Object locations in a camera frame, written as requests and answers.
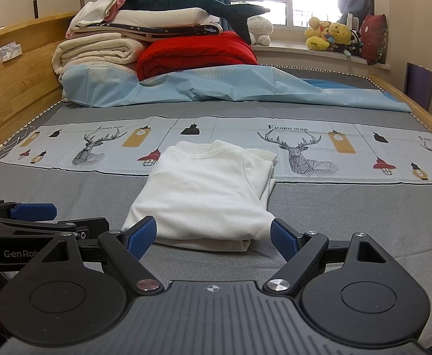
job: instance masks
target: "crosshair logo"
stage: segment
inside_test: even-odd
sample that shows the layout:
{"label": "crosshair logo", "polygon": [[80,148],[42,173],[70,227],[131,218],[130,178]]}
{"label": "crosshair logo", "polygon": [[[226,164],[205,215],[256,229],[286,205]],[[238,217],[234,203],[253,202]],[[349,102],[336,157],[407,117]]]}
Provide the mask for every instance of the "crosshair logo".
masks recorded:
{"label": "crosshair logo", "polygon": [[215,292],[219,291],[221,288],[216,284],[211,284],[210,286],[206,287],[205,289],[211,293],[215,293]]}

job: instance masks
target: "gray bedsheet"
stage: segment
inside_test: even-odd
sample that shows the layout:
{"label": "gray bedsheet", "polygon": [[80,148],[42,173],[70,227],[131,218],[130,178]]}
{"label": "gray bedsheet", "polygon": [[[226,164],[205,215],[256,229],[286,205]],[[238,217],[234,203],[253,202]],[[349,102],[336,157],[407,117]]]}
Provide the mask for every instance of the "gray bedsheet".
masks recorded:
{"label": "gray bedsheet", "polygon": [[[168,117],[267,116],[358,122],[422,130],[407,113],[278,103],[147,104],[125,108],[76,108],[64,105],[46,122]],[[106,217],[120,228],[146,178],[68,172],[0,163],[0,198],[52,202],[57,219]],[[432,185],[328,185],[278,183],[269,211],[299,231],[318,230],[332,239],[364,231],[376,239],[425,288],[431,317],[421,342],[432,345]],[[262,284],[285,261],[269,242],[255,241],[246,253],[208,253],[153,245],[144,265],[165,284],[183,280],[247,280]]]}

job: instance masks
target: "wooden bed rail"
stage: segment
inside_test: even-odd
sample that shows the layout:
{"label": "wooden bed rail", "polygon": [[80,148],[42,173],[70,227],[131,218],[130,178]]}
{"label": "wooden bed rail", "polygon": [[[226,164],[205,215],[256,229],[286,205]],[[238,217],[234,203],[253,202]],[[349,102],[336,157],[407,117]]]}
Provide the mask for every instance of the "wooden bed rail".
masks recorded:
{"label": "wooden bed rail", "polygon": [[403,101],[404,103],[407,103],[412,109],[412,113],[432,133],[432,115],[430,115],[427,111],[425,111],[419,104],[417,104],[415,101],[409,98],[406,94],[400,92],[397,88],[395,88],[393,85],[389,84],[388,82],[374,75],[369,75],[369,79],[372,80],[378,86],[380,86],[383,90],[391,93],[392,96],[394,96],[396,99]]}
{"label": "wooden bed rail", "polygon": [[0,144],[61,100],[52,56],[75,14],[56,14],[0,30],[0,47],[16,41],[23,53],[0,65]]}

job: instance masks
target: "red cushion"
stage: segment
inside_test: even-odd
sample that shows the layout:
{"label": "red cushion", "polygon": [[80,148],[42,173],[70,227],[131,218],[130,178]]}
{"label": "red cushion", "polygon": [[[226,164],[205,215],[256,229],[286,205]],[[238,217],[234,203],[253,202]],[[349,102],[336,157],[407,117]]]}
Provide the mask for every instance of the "red cushion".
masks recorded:
{"label": "red cushion", "polygon": [[368,65],[377,64],[386,50],[388,37],[386,15],[367,15],[361,25],[361,57],[367,60]]}
{"label": "red cushion", "polygon": [[250,45],[234,32],[223,32],[156,41],[141,54],[136,70],[142,81],[178,70],[235,64],[258,65]]}

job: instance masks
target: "folded red quilt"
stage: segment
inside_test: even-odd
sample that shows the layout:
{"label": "folded red quilt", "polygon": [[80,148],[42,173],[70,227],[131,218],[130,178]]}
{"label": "folded red quilt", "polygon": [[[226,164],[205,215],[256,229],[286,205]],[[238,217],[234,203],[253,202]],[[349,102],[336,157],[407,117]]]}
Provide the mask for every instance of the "folded red quilt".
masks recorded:
{"label": "folded red quilt", "polygon": [[258,65],[250,45],[236,33],[175,37],[154,42],[137,61],[140,81],[164,73],[220,65]]}

